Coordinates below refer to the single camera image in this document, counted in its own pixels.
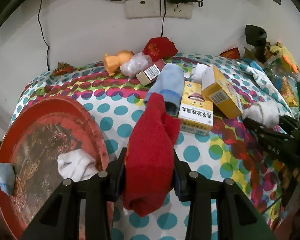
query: silver bolt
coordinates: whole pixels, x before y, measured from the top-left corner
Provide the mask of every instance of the silver bolt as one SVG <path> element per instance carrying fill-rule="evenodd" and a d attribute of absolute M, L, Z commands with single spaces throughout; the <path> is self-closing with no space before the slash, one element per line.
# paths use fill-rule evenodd
<path fill-rule="evenodd" d="M 226 182 L 226 184 L 228 184 L 230 186 L 234 184 L 233 179 L 230 179 L 230 178 L 225 179 L 225 182 Z"/>
<path fill-rule="evenodd" d="M 100 172 L 98 173 L 98 176 L 99 176 L 100 178 L 105 178 L 106 176 L 108 176 L 108 172 L 106 172 L 106 171 L 100 171 Z"/>
<path fill-rule="evenodd" d="M 191 172 L 189 172 L 189 176 L 191 178 L 195 179 L 195 178 L 197 178 L 199 176 L 199 174 L 196 171 L 191 171 Z"/>
<path fill-rule="evenodd" d="M 71 179 L 64 179 L 62 184 L 65 186 L 69 186 L 72 183 Z"/>

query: blue cloth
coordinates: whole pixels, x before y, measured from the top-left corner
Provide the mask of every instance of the blue cloth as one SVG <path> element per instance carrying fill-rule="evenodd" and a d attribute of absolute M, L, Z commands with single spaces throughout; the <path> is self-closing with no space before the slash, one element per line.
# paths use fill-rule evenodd
<path fill-rule="evenodd" d="M 241 60 L 244 63 L 250 65 L 250 67 L 260 70 L 261 72 L 263 72 L 265 74 L 264 70 L 259 66 L 259 64 L 256 61 L 249 59 L 249 58 L 242 58 Z"/>
<path fill-rule="evenodd" d="M 167 113 L 177 115 L 184 84 L 183 69 L 176 64 L 167 63 L 154 85 L 149 89 L 143 102 L 146 104 L 152 93 L 158 93 L 163 96 Z"/>
<path fill-rule="evenodd" d="M 13 194 L 15 175 L 11 163 L 0 163 L 0 188 L 9 195 Z"/>

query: electrical socket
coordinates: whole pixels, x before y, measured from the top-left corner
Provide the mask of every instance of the electrical socket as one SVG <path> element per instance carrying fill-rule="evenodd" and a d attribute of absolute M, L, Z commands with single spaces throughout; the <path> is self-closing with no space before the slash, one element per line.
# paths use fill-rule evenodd
<path fill-rule="evenodd" d="M 160 17 L 160 0 L 127 0 L 125 7 L 128 19 Z"/>
<path fill-rule="evenodd" d="M 164 0 L 161 0 L 161 16 L 164 15 Z M 193 3 L 172 4 L 166 2 L 166 17 L 191 19 Z"/>

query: polka dot fabric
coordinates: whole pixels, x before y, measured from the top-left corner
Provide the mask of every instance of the polka dot fabric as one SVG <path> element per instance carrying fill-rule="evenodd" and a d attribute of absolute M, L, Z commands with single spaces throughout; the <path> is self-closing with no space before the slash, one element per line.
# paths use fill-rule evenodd
<path fill-rule="evenodd" d="M 236 60 L 211 55 L 182 54 L 166 60 L 180 65 L 184 75 L 197 63 L 215 65 L 239 93 L 243 108 L 256 101 L 272 100 L 279 112 L 290 109 L 267 77 Z M 54 77 L 45 72 L 32 80 L 22 92 L 11 123 L 27 107 L 45 97 L 62 94 L 80 102 L 97 122 L 103 134 L 110 160 L 127 146 L 136 122 L 143 114 L 143 99 L 150 86 L 142 86 L 136 78 L 121 73 L 109 77 L 102 62 L 78 68 L 75 72 Z M 282 164 L 270 159 L 245 129 L 241 117 L 225 119 L 214 116 L 214 126 L 206 136 L 180 132 L 175 145 L 180 160 L 189 163 L 208 179 L 223 181 L 231 177 L 261 212 L 281 195 L 278 171 Z M 112 228 L 113 240 L 179 240 L 185 239 L 190 202 L 180 203 L 172 190 L 162 207 L 141 218 L 115 203 Z M 217 239 L 217 212 L 212 207 L 212 239 Z M 280 204 L 274 205 L 265 216 L 272 228 L 282 218 Z"/>

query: cardboard box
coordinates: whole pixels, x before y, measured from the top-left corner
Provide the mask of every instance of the cardboard box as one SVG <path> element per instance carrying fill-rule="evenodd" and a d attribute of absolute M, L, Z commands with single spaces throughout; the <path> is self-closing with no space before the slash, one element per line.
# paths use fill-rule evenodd
<path fill-rule="evenodd" d="M 202 73 L 201 95 L 205 100 L 211 100 L 229 119 L 243 113 L 239 95 L 214 65 Z"/>
<path fill-rule="evenodd" d="M 206 135 L 213 126 L 213 103 L 205 101 L 200 93 L 200 84 L 185 82 L 178 117 L 182 131 Z"/>
<path fill-rule="evenodd" d="M 152 63 L 151 66 L 147 67 L 145 70 L 141 71 L 136 75 L 136 78 L 140 81 L 142 85 L 150 84 L 155 81 L 159 76 L 161 70 L 166 65 L 163 59 L 159 59 Z"/>

